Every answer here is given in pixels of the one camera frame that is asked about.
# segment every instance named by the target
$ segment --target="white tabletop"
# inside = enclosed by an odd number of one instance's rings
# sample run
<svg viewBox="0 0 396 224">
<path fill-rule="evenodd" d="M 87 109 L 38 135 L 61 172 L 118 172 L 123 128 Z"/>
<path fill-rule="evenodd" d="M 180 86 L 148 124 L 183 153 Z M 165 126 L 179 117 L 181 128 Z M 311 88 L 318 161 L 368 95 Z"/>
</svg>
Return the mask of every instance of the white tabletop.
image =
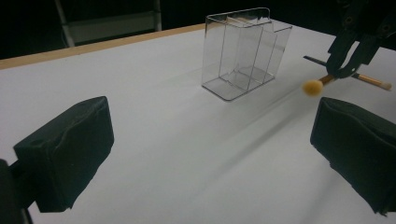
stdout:
<svg viewBox="0 0 396 224">
<path fill-rule="evenodd" d="M 395 223 L 309 143 L 318 98 L 301 84 L 326 75 L 334 37 L 293 27 L 276 79 L 232 103 L 201 87 L 204 30 L 0 70 L 0 158 L 77 102 L 105 95 L 109 157 L 71 210 L 34 223 Z M 360 72 L 396 84 L 396 52 Z M 322 94 L 396 123 L 396 92 L 353 78 Z"/>
</svg>

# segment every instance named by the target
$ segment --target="black covered object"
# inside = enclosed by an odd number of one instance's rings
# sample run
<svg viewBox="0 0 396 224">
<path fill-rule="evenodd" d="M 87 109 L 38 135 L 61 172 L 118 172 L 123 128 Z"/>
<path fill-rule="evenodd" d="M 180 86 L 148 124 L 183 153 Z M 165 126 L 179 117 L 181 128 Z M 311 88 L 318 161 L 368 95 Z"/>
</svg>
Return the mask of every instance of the black covered object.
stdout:
<svg viewBox="0 0 396 224">
<path fill-rule="evenodd" d="M 14 147 L 19 160 L 11 169 L 30 176 L 36 192 L 29 188 L 29 194 L 34 194 L 40 212 L 62 212 L 73 206 L 113 143 L 107 98 L 93 98 L 73 105 L 20 141 Z M 26 181 L 16 182 L 20 201 L 26 201 Z"/>
<path fill-rule="evenodd" d="M 395 124 L 356 105 L 323 97 L 311 144 L 375 213 L 396 211 Z"/>
</svg>

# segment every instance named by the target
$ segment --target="transparent box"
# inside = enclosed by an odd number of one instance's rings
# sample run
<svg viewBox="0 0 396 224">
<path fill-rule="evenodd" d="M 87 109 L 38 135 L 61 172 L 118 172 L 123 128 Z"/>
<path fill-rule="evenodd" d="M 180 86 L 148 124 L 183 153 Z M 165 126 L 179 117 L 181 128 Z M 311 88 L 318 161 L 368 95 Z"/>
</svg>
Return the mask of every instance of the transparent box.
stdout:
<svg viewBox="0 0 396 224">
<path fill-rule="evenodd" d="M 274 79 L 290 31 L 265 7 L 207 16 L 202 86 L 232 101 Z"/>
</svg>

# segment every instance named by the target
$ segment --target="wooden table edge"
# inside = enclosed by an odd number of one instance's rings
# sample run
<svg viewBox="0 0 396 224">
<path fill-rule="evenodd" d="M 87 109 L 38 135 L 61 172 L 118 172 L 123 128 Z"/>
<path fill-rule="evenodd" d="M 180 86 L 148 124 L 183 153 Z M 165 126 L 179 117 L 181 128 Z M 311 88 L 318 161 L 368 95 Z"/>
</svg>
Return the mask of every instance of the wooden table edge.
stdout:
<svg viewBox="0 0 396 224">
<path fill-rule="evenodd" d="M 68 48 L 68 49 L 57 49 L 57 50 L 48 51 L 48 52 L 31 54 L 31 55 L 15 57 L 15 58 L 10 58 L 10 59 L 4 59 L 4 60 L 0 60 L 0 70 L 6 69 L 6 68 L 11 68 L 11 67 L 22 66 L 22 65 L 26 65 L 26 64 L 41 63 L 41 62 L 45 62 L 45 61 L 61 59 L 61 58 L 79 55 L 79 54 L 83 54 L 83 53 L 94 52 L 97 50 L 110 49 L 110 48 L 115 48 L 115 47 L 122 46 L 122 45 L 133 44 L 133 43 L 146 41 L 146 40 L 150 40 L 150 39 L 165 37 L 165 36 L 169 36 L 169 35 L 178 35 L 178 34 L 183 34 L 183 33 L 187 33 L 187 32 L 202 30 L 202 29 L 205 29 L 205 25 L 197 24 L 197 25 L 186 26 L 186 27 L 165 30 L 165 31 L 160 31 L 160 32 L 154 32 L 154 33 L 149 33 L 149 34 L 144 34 L 144 35 L 134 35 L 134 36 L 124 37 L 124 38 L 119 38 L 119 39 L 114 39 L 114 40 L 108 40 L 108 41 L 104 41 L 104 42 L 83 45 L 83 46 L 78 46 L 78 47 L 73 47 L 73 48 Z"/>
</svg>

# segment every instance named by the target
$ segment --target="dark background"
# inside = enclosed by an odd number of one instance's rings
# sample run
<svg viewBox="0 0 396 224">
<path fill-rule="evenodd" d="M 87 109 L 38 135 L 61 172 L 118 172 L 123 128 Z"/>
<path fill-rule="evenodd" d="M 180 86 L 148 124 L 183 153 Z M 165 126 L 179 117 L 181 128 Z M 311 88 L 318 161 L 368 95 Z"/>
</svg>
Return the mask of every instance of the dark background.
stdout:
<svg viewBox="0 0 396 224">
<path fill-rule="evenodd" d="M 68 21 L 81 21 L 141 12 L 151 1 L 62 0 Z M 0 59 L 65 48 L 59 15 L 53 0 L 7 0 L 2 3 Z M 341 18 L 336 0 L 162 0 L 163 29 L 204 23 L 205 16 L 253 7 L 269 7 L 271 18 L 322 33 L 336 35 Z M 396 49 L 396 35 L 384 47 Z"/>
</svg>

